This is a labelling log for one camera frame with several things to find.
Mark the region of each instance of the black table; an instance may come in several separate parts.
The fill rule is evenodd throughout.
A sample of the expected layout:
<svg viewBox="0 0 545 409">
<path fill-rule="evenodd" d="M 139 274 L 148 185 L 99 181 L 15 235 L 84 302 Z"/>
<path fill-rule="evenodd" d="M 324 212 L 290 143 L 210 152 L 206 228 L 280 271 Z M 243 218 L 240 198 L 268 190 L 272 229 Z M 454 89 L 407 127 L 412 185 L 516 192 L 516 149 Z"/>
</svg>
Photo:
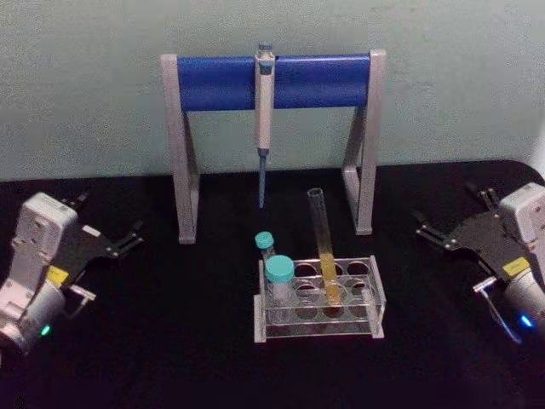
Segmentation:
<svg viewBox="0 0 545 409">
<path fill-rule="evenodd" d="M 37 191 L 89 190 L 80 220 L 111 239 L 142 219 L 146 243 L 97 262 L 80 284 L 98 297 L 54 323 L 26 366 L 3 376 L 1 407 L 467 407 L 545 405 L 545 343 L 518 327 L 512 343 L 471 286 L 484 278 L 415 235 L 413 210 L 440 229 L 482 211 L 462 186 L 500 195 L 542 178 L 510 162 L 382 166 L 374 233 L 353 234 L 339 170 L 269 172 L 267 209 L 256 175 L 203 176 L 198 241 L 178 245 L 171 178 L 123 177 L 0 184 L 0 271 L 20 205 Z M 316 256 L 306 191 L 322 187 L 337 257 L 374 254 L 387 296 L 385 339 L 311 337 L 254 344 L 258 292 L 253 237 Z"/>
</svg>

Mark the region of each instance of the teal screw cap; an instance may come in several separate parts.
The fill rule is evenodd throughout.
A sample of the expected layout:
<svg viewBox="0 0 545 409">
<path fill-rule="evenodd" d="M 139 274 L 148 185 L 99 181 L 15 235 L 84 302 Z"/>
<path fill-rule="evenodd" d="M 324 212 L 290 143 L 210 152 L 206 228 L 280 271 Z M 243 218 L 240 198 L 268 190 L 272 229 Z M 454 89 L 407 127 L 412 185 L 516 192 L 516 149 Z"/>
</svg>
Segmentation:
<svg viewBox="0 0 545 409">
<path fill-rule="evenodd" d="M 255 235 L 255 245 L 260 250 L 265 250 L 274 244 L 273 235 L 269 232 L 261 232 Z"/>
<path fill-rule="evenodd" d="M 294 277 L 295 265 L 287 256 L 272 256 L 265 263 L 265 275 L 274 284 L 290 282 Z"/>
</svg>

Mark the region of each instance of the test tube rack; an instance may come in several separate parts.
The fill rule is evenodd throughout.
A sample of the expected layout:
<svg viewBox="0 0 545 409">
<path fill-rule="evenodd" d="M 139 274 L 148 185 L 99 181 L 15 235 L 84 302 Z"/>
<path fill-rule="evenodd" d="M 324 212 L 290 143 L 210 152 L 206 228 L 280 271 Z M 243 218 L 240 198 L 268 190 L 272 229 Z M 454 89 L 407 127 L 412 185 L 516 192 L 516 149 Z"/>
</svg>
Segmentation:
<svg viewBox="0 0 545 409">
<path fill-rule="evenodd" d="M 386 296 L 374 256 L 335 259 L 341 304 L 327 302 L 320 260 L 297 260 L 290 299 L 278 305 L 271 296 L 259 261 L 260 294 L 254 296 L 254 341 L 328 335 L 384 338 Z"/>
</svg>

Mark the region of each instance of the cable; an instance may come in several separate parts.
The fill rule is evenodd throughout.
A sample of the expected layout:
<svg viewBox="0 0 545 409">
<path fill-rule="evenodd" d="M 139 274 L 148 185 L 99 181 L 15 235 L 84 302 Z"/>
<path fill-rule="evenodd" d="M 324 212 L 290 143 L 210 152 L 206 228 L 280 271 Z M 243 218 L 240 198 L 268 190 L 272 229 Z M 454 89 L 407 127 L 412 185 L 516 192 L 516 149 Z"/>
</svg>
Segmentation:
<svg viewBox="0 0 545 409">
<path fill-rule="evenodd" d="M 502 316 L 500 315 L 500 313 L 498 312 L 498 310 L 496 309 L 496 306 L 494 305 L 494 303 L 492 302 L 492 300 L 490 299 L 490 297 L 488 297 L 488 294 L 486 293 L 485 290 L 481 290 L 479 291 L 479 293 L 483 296 L 483 298 L 486 300 L 486 302 L 488 303 L 488 309 L 490 311 L 490 315 L 492 316 L 492 319 L 500 326 L 503 328 L 503 330 L 508 334 L 508 336 L 511 338 L 511 340 L 514 342 L 514 343 L 517 343 L 517 344 L 521 344 L 522 343 L 522 339 L 517 335 L 516 332 L 514 332 L 511 328 L 509 328 L 509 325 L 507 325 L 507 323 L 505 322 L 505 320 L 502 318 Z"/>
</svg>

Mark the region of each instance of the blue led light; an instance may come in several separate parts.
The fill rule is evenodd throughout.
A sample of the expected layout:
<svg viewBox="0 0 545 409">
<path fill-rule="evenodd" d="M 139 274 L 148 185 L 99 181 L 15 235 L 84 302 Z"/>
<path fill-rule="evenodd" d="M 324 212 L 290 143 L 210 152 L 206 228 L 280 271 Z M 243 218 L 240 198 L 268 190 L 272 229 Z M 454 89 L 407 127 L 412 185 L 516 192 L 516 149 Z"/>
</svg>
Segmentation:
<svg viewBox="0 0 545 409">
<path fill-rule="evenodd" d="M 534 326 L 534 325 L 532 324 L 532 322 L 530 321 L 530 319 L 529 319 L 527 316 L 525 316 L 525 315 L 521 315 L 521 316 L 520 316 L 520 320 L 522 321 L 522 323 L 523 323 L 524 325 L 526 325 L 526 326 L 528 326 L 528 327 L 530 327 L 530 328 L 532 328 L 532 326 Z"/>
</svg>

